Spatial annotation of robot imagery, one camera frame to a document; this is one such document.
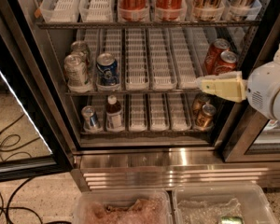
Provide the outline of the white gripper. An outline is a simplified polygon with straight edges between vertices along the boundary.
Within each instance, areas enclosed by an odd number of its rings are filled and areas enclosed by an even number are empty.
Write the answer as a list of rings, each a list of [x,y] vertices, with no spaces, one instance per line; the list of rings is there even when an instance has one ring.
[[[198,77],[198,88],[224,100],[249,104],[268,119],[280,119],[280,44],[274,54],[275,62],[256,68],[244,80],[241,71]]]

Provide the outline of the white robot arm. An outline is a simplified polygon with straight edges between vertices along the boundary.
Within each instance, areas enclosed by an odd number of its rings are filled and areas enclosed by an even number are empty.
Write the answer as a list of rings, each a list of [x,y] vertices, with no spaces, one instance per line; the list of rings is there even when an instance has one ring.
[[[241,71],[196,79],[198,88],[228,101],[249,104],[267,119],[280,121],[280,44],[273,60],[243,79]]]

